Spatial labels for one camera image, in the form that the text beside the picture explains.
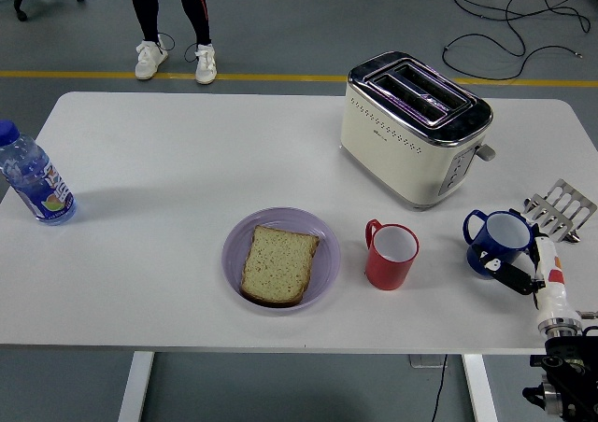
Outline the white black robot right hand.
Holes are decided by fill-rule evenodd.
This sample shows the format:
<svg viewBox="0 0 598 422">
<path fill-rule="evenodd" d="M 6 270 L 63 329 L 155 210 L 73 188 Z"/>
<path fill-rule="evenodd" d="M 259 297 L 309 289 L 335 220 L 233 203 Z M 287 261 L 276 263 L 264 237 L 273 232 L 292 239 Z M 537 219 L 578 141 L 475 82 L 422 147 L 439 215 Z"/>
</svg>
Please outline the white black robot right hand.
<svg viewBox="0 0 598 422">
<path fill-rule="evenodd" d="M 560 258 L 539 227 L 507 212 L 483 216 L 477 234 L 463 223 L 469 266 L 521 295 L 535 298 L 538 330 L 548 338 L 581 332 L 580 315 L 567 300 Z"/>
</svg>

